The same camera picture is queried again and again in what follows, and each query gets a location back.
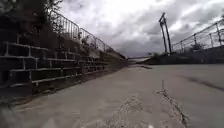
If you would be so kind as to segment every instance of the stain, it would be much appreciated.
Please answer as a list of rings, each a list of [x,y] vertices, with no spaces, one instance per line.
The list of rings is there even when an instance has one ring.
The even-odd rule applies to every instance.
[[[212,88],[212,89],[216,89],[216,90],[219,90],[221,92],[224,92],[224,88],[222,87],[219,87],[211,82],[208,82],[208,81],[205,81],[205,80],[201,80],[199,78],[196,78],[196,77],[187,77],[187,76],[183,76],[185,79],[187,79],[188,81],[190,82],[194,82],[194,83],[197,83],[197,84],[200,84],[200,85],[204,85],[206,87],[209,87],[209,88]]]

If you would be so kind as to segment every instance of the sky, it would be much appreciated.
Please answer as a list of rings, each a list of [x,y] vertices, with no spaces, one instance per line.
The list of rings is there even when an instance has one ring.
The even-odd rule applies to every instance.
[[[164,52],[158,23],[166,13],[171,43],[219,20],[224,0],[64,0],[68,19],[99,37],[126,57]]]

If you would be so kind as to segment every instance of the utility pole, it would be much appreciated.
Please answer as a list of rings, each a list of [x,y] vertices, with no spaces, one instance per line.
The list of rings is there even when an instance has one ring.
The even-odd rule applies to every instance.
[[[163,13],[160,20],[159,20],[159,23],[160,23],[160,26],[161,26],[161,29],[162,29],[162,32],[163,32],[163,39],[164,39],[164,45],[165,45],[165,49],[167,52],[167,48],[166,48],[166,39],[165,39],[165,34],[164,34],[164,30],[163,30],[163,27],[165,26],[165,29],[166,29],[166,35],[167,35],[167,39],[168,39],[168,46],[169,46],[169,52],[170,54],[172,54],[172,46],[171,46],[171,41],[170,41],[170,34],[169,34],[169,30],[168,30],[168,27],[167,27],[167,19],[165,17],[165,14],[166,13]]]

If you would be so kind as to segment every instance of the pavement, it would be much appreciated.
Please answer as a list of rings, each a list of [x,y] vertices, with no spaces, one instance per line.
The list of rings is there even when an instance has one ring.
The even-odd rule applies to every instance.
[[[223,128],[223,76],[224,65],[130,66],[2,109],[0,127]]]

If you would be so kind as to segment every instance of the crack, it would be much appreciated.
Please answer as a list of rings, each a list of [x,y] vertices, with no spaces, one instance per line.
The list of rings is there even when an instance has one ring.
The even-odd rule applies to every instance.
[[[184,125],[185,128],[188,128],[188,121],[190,120],[190,118],[184,114],[183,110],[181,110],[181,107],[178,105],[178,103],[176,103],[175,100],[168,95],[167,90],[164,87],[164,80],[162,81],[162,90],[157,92],[157,94],[161,94],[166,100],[169,101],[169,103],[181,115],[181,123]]]

